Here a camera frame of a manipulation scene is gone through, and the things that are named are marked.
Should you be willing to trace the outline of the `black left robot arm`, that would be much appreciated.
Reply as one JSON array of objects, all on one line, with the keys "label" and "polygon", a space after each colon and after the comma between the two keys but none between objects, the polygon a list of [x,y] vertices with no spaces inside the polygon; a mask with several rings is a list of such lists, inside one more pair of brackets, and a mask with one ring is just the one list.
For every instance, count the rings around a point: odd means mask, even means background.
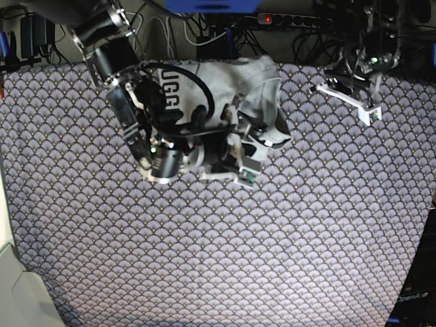
[{"label": "black left robot arm", "polygon": [[402,15],[401,1],[352,1],[339,58],[324,71],[326,84],[353,98],[369,93],[375,79],[399,64]]}]

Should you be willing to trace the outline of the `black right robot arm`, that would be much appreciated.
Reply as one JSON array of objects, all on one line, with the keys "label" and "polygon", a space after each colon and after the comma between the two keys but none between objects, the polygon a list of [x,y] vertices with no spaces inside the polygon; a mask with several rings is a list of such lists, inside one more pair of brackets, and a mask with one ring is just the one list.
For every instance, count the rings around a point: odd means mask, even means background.
[{"label": "black right robot arm", "polygon": [[277,135],[278,71],[267,56],[233,61],[141,61],[120,1],[25,1],[69,31],[122,126],[144,179],[171,183],[200,169],[204,180],[253,187]]}]

